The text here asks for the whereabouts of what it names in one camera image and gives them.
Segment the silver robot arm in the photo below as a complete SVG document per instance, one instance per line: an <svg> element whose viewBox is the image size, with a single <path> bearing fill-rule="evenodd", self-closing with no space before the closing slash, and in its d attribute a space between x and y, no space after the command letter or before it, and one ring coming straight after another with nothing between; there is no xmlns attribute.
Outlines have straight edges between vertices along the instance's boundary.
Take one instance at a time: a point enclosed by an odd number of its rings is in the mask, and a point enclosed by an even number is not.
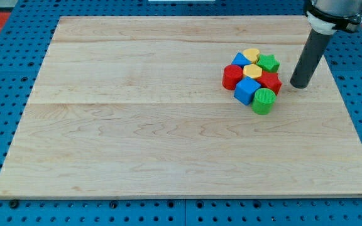
<svg viewBox="0 0 362 226"><path fill-rule="evenodd" d="M303 10L312 29L322 35L355 33L362 25L362 0L306 0Z"/></svg>

